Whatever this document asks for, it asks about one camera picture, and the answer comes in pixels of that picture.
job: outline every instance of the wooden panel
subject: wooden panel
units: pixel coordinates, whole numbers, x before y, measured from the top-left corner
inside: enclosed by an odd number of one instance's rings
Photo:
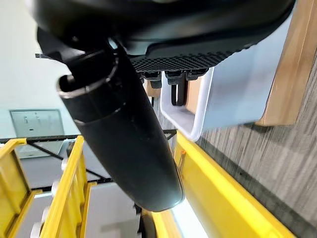
[[[186,109],[196,113],[201,78],[188,82]]]
[[[317,48],[317,0],[299,0],[259,125],[296,122]]]

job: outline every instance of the white plastic bin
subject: white plastic bin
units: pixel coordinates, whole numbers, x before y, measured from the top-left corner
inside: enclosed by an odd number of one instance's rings
[[[171,86],[162,74],[160,110],[189,140],[203,131],[259,120],[273,83],[291,17],[272,35],[235,53],[202,77],[196,115],[171,103]]]

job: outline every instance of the gray carpet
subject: gray carpet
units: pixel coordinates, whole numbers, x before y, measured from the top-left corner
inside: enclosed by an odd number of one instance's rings
[[[173,128],[159,112],[159,99],[155,111],[162,128]],[[219,164],[227,159],[223,167],[232,162],[231,171],[226,168],[232,176],[245,171],[250,179],[239,182],[258,200],[260,184],[270,194],[260,202],[297,236],[317,236],[317,61],[295,125],[216,128],[203,133],[198,144]]]

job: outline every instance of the black plastic cylinder cover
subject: black plastic cylinder cover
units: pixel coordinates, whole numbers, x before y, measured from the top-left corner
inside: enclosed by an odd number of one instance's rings
[[[181,202],[183,189],[168,141],[128,58],[116,58],[107,77],[82,84],[82,78],[63,76],[57,89],[113,180],[150,211]]]

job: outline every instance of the white wall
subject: white wall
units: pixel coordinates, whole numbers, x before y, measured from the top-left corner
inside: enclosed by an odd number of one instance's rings
[[[59,109],[65,134],[78,134],[55,90],[57,79],[70,73],[68,68],[35,58],[41,53],[36,23],[23,0],[1,0],[0,9],[0,138],[15,137],[12,109]]]

